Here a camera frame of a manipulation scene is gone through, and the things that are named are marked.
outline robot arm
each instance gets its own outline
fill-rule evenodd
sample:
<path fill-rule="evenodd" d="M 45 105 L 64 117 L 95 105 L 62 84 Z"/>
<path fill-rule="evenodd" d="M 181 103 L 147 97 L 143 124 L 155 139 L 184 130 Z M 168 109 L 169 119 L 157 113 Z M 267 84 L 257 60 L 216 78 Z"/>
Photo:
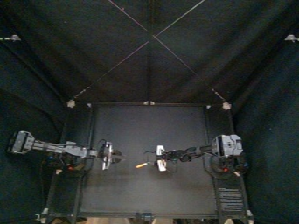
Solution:
<path fill-rule="evenodd" d="M 100 150 L 96 150 L 93 148 L 77 146 L 76 143 L 69 141 L 65 144 L 46 143 L 34 139 L 28 131 L 16 132 L 6 151 L 12 154 L 24 155 L 32 150 L 49 152 L 54 155 L 69 155 L 70 157 L 80 159 L 101 158 L 103 170 L 107 170 L 111 164 L 117 163 L 124 159 L 120 151 L 112 149 L 111 142 L 104 142 Z"/>
<path fill-rule="evenodd" d="M 165 151 L 161 145 L 156 146 L 156 161 L 140 164 L 140 168 L 148 164 L 157 166 L 159 171 L 167 171 L 167 162 L 176 163 L 191 162 L 195 158 L 207 155 L 209 157 L 209 167 L 216 173 L 243 172 L 247 169 L 241 149 L 241 140 L 237 135 L 216 136 L 211 145 L 201 146 L 200 148 L 191 147 L 187 150 Z"/>

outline black curtain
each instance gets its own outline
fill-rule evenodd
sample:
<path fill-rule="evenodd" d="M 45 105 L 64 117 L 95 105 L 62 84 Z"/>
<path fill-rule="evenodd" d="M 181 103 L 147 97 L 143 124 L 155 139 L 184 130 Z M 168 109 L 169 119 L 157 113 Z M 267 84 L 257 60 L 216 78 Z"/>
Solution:
<path fill-rule="evenodd" d="M 0 18 L 1 38 L 10 37 L 14 32 Z M 44 208 L 42 182 L 50 179 L 41 154 L 6 154 L 9 138 L 26 130 L 37 139 L 57 143 L 65 116 L 61 97 L 29 50 L 24 42 L 0 42 L 0 223 L 33 222 Z"/>
<path fill-rule="evenodd" d="M 235 124 L 249 162 L 247 195 L 256 223 L 299 221 L 299 44 L 283 41 L 236 100 Z"/>

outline orange object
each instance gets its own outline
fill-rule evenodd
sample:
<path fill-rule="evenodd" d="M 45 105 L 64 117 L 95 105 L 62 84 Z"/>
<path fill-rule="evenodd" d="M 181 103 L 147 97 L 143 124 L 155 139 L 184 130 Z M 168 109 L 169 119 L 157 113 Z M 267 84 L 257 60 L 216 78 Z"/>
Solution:
<path fill-rule="evenodd" d="M 148 165 L 148 163 L 139 164 L 135 168 L 141 168 L 141 167 L 144 167 L 145 165 Z"/>

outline cable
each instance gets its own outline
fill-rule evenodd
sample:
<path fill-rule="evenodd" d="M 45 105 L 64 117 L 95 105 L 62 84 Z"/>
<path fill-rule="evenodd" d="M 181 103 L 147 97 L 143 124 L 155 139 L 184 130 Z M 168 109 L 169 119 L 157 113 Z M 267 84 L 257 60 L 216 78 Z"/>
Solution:
<path fill-rule="evenodd" d="M 136 54 L 136 52 L 139 52 L 139 50 L 149 43 L 149 41 L 145 41 L 135 50 L 133 52 L 131 52 L 125 58 L 117 62 L 117 64 L 101 75 L 99 76 L 99 78 L 72 97 L 72 100 L 74 100 L 78 96 L 81 96 L 81 94 L 104 78 L 104 76 L 107 76 L 127 60 L 128 58 L 131 58 L 131 56 L 133 54 Z"/>
<path fill-rule="evenodd" d="M 196 3 L 195 4 L 195 6 L 184 13 L 184 14 L 181 14 L 181 16 L 177 18 L 177 19 L 175 19 L 173 20 L 173 22 L 155 35 L 156 37 L 165 31 L 165 30 L 168 30 L 168 28 L 179 21 L 179 20 L 181 20 L 181 18 L 187 15 L 187 14 L 189 14 L 189 12 L 192 11 L 192 10 L 195 10 L 195 8 L 204 2 L 205 0 L 201 0 L 199 3 Z"/>
<path fill-rule="evenodd" d="M 144 152 L 144 155 L 143 155 L 143 160 L 144 160 L 144 162 L 147 162 L 147 163 L 155 163 L 155 161 L 149 161 L 149 160 L 148 160 L 148 155 L 147 155 L 147 157 L 145 157 L 145 154 L 147 154 L 147 153 L 156 153 L 156 152 L 148 150 L 148 151 Z"/>
<path fill-rule="evenodd" d="M 44 188 L 42 188 L 42 163 L 44 163 L 44 159 L 41 160 L 41 166 L 40 166 L 40 181 L 41 181 L 41 205 L 42 207 L 45 207 Z"/>
<path fill-rule="evenodd" d="M 99 141 L 97 141 L 97 147 L 99 147 L 99 143 L 104 141 L 104 144 L 107 144 L 107 139 L 101 138 Z"/>
<path fill-rule="evenodd" d="M 169 49 L 169 47 L 164 44 L 164 42 L 153 35 L 153 38 L 157 40 L 157 42 L 163 45 L 163 47 L 168 50 L 168 52 L 172 54 L 172 56 L 184 64 L 184 66 L 188 68 L 188 70 L 199 76 L 195 71 L 191 69 L 191 67 L 185 64 L 183 59 L 175 54 L 175 52 Z M 220 93 L 215 90 L 215 88 L 207 83 L 204 79 L 200 79 L 203 84 L 211 89 L 212 93 L 225 102 L 225 98 L 220 95 Z"/>
<path fill-rule="evenodd" d="M 171 170 L 167 169 L 167 167 L 165 167 L 165 170 L 167 170 L 169 173 L 175 173 L 175 172 L 177 172 L 177 160 L 171 160 L 171 161 L 172 161 L 172 163 L 175 164 L 175 170 L 171 171 Z"/>

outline black fabric enclosure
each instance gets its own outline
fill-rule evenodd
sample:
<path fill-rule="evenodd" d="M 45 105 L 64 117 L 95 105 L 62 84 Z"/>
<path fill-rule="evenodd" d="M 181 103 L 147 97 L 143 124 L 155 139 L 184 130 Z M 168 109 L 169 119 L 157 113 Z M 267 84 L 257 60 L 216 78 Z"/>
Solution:
<path fill-rule="evenodd" d="M 52 180 L 41 154 L 5 153 L 9 137 L 65 140 L 69 100 L 228 102 L 256 223 L 297 223 L 297 11 L 295 0 L 1 1 L 0 223 L 33 222 Z"/>

